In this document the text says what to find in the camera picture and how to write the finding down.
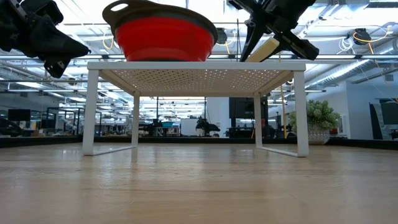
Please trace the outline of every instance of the white metal table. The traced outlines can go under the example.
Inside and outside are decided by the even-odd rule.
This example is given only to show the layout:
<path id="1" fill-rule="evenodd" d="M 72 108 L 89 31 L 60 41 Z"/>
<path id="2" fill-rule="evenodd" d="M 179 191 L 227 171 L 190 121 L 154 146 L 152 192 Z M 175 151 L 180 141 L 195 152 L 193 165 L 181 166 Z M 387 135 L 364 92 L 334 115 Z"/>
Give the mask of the white metal table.
<path id="1" fill-rule="evenodd" d="M 305 64 L 242 62 L 89 62 L 83 152 L 95 156 L 138 146 L 140 96 L 253 97 L 256 147 L 296 157 L 309 153 L 304 87 Z M 94 150 L 98 77 L 134 97 L 131 145 Z M 262 145 L 260 97 L 294 78 L 298 151 L 287 152 Z"/>

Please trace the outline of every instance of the white planter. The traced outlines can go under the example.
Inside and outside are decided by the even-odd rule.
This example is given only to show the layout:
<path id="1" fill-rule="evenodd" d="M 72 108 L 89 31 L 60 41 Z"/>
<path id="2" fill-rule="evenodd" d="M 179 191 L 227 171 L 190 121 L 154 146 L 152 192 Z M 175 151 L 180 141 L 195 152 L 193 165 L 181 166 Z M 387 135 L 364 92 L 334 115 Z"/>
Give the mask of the white planter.
<path id="1" fill-rule="evenodd" d="M 329 130 L 324 130 L 318 126 L 308 125 L 308 142 L 311 145 L 324 145 L 330 139 Z"/>

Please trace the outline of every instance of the table frame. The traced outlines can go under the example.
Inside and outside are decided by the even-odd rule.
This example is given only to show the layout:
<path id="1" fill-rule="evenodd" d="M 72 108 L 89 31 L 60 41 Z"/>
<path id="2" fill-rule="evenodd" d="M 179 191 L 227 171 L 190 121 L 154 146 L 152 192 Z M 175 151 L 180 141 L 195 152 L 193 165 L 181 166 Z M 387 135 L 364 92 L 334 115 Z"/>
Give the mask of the table frame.
<path id="1" fill-rule="evenodd" d="M 307 126 L 307 101 L 305 95 L 305 64 L 299 63 L 242 63 L 242 62 L 89 62 L 88 63 L 88 86 L 87 99 L 85 108 L 85 128 L 83 135 L 83 153 L 85 156 L 97 156 L 110 152 L 132 149 L 138 146 L 139 136 L 139 100 L 141 96 L 158 96 L 159 93 L 145 93 L 143 95 L 139 90 L 132 86 L 126 85 L 123 80 L 112 74 L 112 70 L 118 69 L 263 69 L 263 70 L 283 70 L 280 75 L 271 81 L 264 83 L 258 89 L 247 93 L 243 96 L 241 93 L 236 95 L 230 93 L 196 93 L 195 96 L 225 96 L 225 97 L 253 97 L 254 98 L 254 116 L 256 128 L 256 147 L 258 149 L 277 152 L 288 156 L 307 157 L 309 155 L 308 146 L 308 126 Z M 134 97 L 134 110 L 132 119 L 132 135 L 131 145 L 128 147 L 112 148 L 110 150 L 95 152 L 94 150 L 94 133 L 95 133 L 95 113 L 98 91 L 98 78 L 102 77 L 110 83 L 116 85 L 120 89 L 129 93 Z M 295 83 L 295 99 L 297 113 L 297 152 L 288 152 L 278 149 L 264 147 L 262 144 L 262 126 L 261 126 L 261 101 L 263 95 L 268 94 L 271 90 L 281 86 L 287 80 L 294 78 Z M 163 96 L 181 96 L 187 93 L 175 93 Z"/>

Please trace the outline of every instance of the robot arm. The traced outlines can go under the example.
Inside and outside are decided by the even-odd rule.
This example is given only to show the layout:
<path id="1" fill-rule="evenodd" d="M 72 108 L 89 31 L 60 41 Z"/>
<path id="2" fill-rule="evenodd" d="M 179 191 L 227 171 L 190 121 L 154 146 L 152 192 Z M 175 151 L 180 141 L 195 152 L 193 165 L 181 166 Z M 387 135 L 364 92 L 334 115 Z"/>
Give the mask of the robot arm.
<path id="1" fill-rule="evenodd" d="M 256 44 L 264 34 L 274 33 L 271 51 L 259 59 L 264 61 L 283 50 L 289 50 L 300 58 L 315 60 L 319 49 L 308 40 L 301 40 L 292 33 L 297 21 L 304 11 L 315 3 L 315 0 L 229 0 L 236 9 L 250 13 L 245 22 L 248 36 L 244 45 L 241 61 L 250 56 Z"/>
<path id="2" fill-rule="evenodd" d="M 0 0 L 0 49 L 38 57 L 55 78 L 63 75 L 72 58 L 90 53 L 55 27 L 63 16 L 54 1 L 21 1 Z"/>

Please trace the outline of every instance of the potted plant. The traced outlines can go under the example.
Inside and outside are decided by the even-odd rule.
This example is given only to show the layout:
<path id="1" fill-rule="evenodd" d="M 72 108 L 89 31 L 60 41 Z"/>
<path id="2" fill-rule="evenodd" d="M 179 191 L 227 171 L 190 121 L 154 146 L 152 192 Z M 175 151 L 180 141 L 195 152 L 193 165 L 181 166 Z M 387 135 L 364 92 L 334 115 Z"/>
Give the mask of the potted plant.
<path id="1" fill-rule="evenodd" d="M 293 131 L 297 132 L 296 112 L 289 114 Z M 340 115 L 329 107 L 329 102 L 310 100 L 307 103 L 308 140 L 310 144 L 324 144 L 330 138 L 330 130 L 338 127 Z"/>

